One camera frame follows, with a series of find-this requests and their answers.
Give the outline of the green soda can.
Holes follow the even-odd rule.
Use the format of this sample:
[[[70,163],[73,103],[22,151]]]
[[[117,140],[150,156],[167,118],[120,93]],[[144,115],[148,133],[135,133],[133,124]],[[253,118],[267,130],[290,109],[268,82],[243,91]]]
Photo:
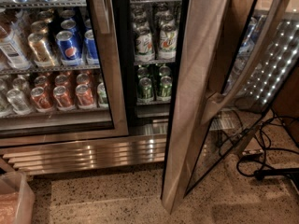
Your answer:
[[[157,99],[159,101],[167,101],[171,98],[172,94],[172,78],[163,76],[160,78],[158,86]]]

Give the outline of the red soda can middle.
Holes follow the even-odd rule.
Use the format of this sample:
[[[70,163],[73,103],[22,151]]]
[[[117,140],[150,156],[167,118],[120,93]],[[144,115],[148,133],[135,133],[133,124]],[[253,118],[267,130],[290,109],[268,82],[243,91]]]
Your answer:
[[[53,96],[60,110],[72,110],[75,108],[75,103],[71,97],[70,91],[65,86],[57,86],[53,90]]]

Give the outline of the stainless fridge bottom grille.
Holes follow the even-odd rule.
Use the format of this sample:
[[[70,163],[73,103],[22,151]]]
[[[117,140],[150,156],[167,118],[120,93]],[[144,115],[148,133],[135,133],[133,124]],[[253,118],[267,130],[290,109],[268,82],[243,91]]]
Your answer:
[[[146,122],[131,127],[110,121],[43,120],[1,126],[1,169],[26,175],[49,175],[161,162],[163,181],[192,176],[206,137],[217,141],[211,156],[221,161],[243,139],[256,133],[256,124],[227,120],[222,125]]]

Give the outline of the white green can far left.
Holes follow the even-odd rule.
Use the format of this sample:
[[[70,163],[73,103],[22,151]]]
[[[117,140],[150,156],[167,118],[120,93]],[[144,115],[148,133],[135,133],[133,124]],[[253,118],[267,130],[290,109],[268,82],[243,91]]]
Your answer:
[[[148,62],[155,57],[152,44],[152,34],[150,28],[141,26],[136,29],[135,38],[135,60],[137,62]]]

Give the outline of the red soda can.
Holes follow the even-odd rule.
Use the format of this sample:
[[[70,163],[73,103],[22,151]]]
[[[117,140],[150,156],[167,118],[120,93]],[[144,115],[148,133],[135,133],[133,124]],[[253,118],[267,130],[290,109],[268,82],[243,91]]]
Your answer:
[[[80,108],[94,108],[95,100],[91,88],[86,84],[76,86],[76,96]]]
[[[38,111],[48,112],[53,109],[53,101],[48,92],[42,87],[36,87],[31,90],[31,99]]]
[[[53,90],[53,96],[60,110],[72,110],[75,108],[75,103],[71,97],[70,91],[65,86],[57,86]]]

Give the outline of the red soda can right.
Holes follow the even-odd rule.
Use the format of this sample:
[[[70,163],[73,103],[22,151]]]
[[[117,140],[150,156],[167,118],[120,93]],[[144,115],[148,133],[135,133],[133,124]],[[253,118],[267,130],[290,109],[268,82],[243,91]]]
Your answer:
[[[91,88],[86,84],[76,86],[76,96],[80,108],[94,108],[95,100]]]

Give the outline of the glass fridge door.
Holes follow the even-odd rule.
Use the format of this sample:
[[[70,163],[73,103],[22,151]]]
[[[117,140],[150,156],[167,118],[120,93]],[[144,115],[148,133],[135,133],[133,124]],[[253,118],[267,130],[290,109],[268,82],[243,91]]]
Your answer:
[[[162,204],[243,151],[298,64],[298,0],[182,0]]]
[[[13,69],[7,57],[1,52],[1,126],[7,120],[18,120],[21,124],[43,120],[47,123],[55,121],[75,124],[80,122],[110,121],[126,124],[124,100],[121,84],[120,60],[113,18],[111,0],[0,0],[0,23],[8,24],[19,36],[30,52],[31,67],[27,70]],[[82,47],[82,65],[63,65],[61,52],[56,43],[56,35],[63,31],[72,32]],[[84,35],[93,31],[99,64],[88,62],[88,52]],[[38,67],[34,61],[34,53],[29,47],[28,36],[31,33],[45,35],[54,51],[58,65],[54,67]],[[80,108],[76,96],[76,86],[88,85],[95,100],[94,108]],[[69,89],[75,108],[60,110],[53,96],[57,86]],[[44,88],[51,100],[53,109],[41,112],[36,109],[31,99],[31,90]],[[19,115],[7,100],[7,92],[18,89],[24,92],[33,111],[27,115]]]

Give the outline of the clear plastic storage bin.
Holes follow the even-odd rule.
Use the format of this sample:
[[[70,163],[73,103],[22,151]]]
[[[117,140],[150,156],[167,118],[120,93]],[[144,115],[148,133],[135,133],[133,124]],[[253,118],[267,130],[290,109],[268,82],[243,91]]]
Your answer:
[[[25,173],[0,175],[0,224],[31,224],[34,202]]]

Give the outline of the clear labelled bottle left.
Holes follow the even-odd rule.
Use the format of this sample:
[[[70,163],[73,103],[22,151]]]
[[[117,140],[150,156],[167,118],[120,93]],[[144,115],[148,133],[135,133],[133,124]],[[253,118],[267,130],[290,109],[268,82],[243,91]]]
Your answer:
[[[6,23],[0,23],[0,50],[13,69],[27,70],[31,67],[30,52],[19,36]]]

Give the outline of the blue Pepsi can edge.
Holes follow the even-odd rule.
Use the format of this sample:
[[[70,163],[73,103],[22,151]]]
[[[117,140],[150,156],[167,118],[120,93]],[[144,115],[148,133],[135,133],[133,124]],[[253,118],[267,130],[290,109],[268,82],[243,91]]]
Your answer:
[[[93,31],[88,30],[84,35],[84,42],[88,52],[88,62],[91,64],[99,64],[97,48],[93,37]]]

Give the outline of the red soda can left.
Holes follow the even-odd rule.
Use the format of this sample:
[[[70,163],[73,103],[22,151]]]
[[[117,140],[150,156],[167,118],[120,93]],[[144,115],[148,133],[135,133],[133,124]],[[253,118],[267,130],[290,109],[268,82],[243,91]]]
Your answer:
[[[53,109],[53,101],[48,92],[42,87],[36,87],[31,90],[31,99],[38,111],[48,112]]]

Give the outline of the silver can lower left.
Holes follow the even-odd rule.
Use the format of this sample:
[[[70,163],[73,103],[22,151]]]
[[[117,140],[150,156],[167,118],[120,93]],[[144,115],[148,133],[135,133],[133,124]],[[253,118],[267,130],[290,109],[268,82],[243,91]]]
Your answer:
[[[7,92],[7,100],[12,105],[13,110],[19,115],[27,115],[33,111],[29,100],[21,90],[9,90]]]

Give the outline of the blue Pepsi can front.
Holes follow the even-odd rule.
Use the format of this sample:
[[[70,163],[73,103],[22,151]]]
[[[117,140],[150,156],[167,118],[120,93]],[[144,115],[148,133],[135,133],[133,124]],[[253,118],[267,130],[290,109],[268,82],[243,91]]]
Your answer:
[[[70,31],[63,30],[56,35],[56,43],[61,52],[61,61],[66,66],[82,65],[82,47],[78,38]]]

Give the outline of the gold soda can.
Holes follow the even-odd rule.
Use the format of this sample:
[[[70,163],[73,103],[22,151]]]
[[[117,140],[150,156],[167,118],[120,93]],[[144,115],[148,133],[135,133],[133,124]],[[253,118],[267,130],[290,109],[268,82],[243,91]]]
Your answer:
[[[28,44],[34,53],[34,61],[38,67],[54,67],[58,65],[57,57],[45,35],[41,33],[29,34]]]

